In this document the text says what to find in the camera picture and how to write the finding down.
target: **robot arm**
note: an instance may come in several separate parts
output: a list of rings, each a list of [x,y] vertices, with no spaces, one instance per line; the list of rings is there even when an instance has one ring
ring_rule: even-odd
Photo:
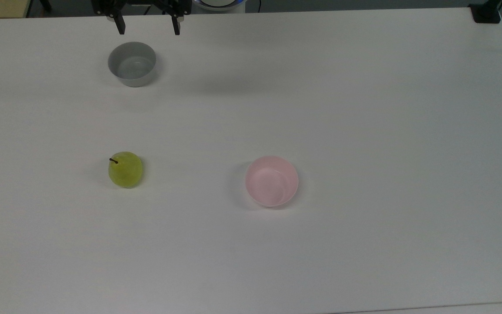
[[[94,13],[113,18],[120,34],[125,34],[125,21],[121,9],[125,4],[154,5],[172,17],[173,31],[180,34],[180,22],[191,14],[191,0],[91,0]]]

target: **gray floor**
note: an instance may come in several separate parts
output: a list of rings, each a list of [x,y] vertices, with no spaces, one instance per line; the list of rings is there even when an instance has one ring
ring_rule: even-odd
[[[392,8],[466,7],[484,0],[261,0],[261,12],[296,12],[315,10],[372,10]],[[28,17],[94,16],[90,0],[50,0],[53,10],[44,12],[39,0],[32,0]],[[246,11],[257,12],[259,0],[248,0]],[[123,14],[143,14],[145,7],[125,6]],[[152,7],[148,14],[161,14]]]

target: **bowl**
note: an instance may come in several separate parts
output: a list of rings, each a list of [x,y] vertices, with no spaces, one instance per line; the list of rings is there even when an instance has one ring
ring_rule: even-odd
[[[156,75],[156,54],[142,42],[120,44],[108,58],[108,68],[120,82],[129,87],[148,84]]]
[[[275,207],[289,201],[297,191],[298,181],[295,167],[278,156],[256,159],[245,173],[247,193],[265,207]]]

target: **pink bowl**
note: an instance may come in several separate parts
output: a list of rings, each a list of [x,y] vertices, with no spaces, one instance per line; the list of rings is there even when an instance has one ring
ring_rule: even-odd
[[[289,201],[295,195],[297,185],[297,171],[282,157],[261,157],[249,165],[245,174],[247,192],[265,207],[275,207]]]

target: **gray bowl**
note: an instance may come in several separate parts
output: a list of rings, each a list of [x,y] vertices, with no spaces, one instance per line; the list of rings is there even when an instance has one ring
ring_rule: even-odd
[[[147,44],[120,44],[108,58],[108,68],[123,84],[141,87],[156,76],[156,54]]]

